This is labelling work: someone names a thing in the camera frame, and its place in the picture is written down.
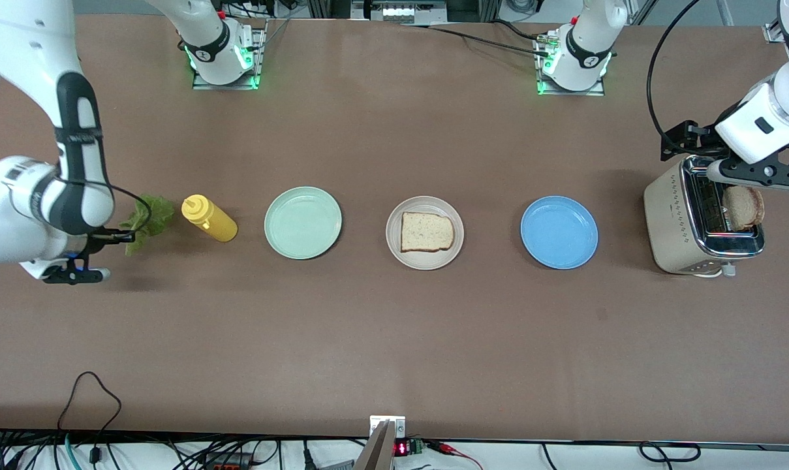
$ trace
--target bread slice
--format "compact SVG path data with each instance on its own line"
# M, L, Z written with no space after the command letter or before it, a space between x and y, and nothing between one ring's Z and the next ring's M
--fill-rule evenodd
M449 217L423 212L403 212L400 253L434 253L451 249L455 231Z
M722 196L722 205L731 222L731 230L739 232L762 222L765 217L765 202L760 191L752 187L732 185Z

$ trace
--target table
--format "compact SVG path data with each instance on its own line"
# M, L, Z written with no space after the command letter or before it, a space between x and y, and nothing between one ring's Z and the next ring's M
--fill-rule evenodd
M498 25L457 29L524 46ZM534 32L534 26L528 31ZM48 286L0 265L0 426L52 428L92 369L114 428L363 435L404 414L428 437L789 443L789 194L766 191L767 249L737 279L654 265L642 193L671 163L645 106L657 27L627 27L604 98L538 96L523 54L385 23L292 22L261 89L192 91L161 17L78 18L110 179L239 223L216 243L177 217L107 283ZM757 29L681 29L660 57L665 126L713 121L785 62ZM45 115L0 83L0 158L54 159ZM271 250L274 197L316 185L344 226L320 258ZM401 200L465 221L451 265L410 270L384 237ZM526 206L561 194L597 220L591 262L537 264ZM122 220L132 202L119 197ZM114 405L84 382L67 428Z

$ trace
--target yellow bottle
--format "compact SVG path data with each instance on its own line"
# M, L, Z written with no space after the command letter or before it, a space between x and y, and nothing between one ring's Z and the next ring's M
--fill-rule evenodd
M219 242L227 242L237 235L237 224L214 202L194 194L183 200L183 216L189 222L212 235Z

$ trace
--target white plate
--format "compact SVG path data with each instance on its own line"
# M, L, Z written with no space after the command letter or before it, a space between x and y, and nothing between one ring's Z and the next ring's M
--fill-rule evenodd
M424 212L449 217L455 234L451 248L435 253L400 253L400 231L403 228L403 212ZM415 268L415 270L438 270L438 268L449 264L461 251L461 247L463 247L463 221L461 216L455 211L455 208L445 202L445 200L432 196L416 196L401 202L399 206L394 208L392 214L388 216L386 241L388 242L388 249L392 250L392 254L394 254L394 258L399 259L400 262L409 266L409 268Z

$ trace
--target green plate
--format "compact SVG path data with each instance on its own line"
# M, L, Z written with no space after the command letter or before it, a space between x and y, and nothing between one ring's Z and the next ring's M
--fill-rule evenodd
M337 200L317 187L295 187L273 200L264 217L266 240L290 259L316 258L341 231Z

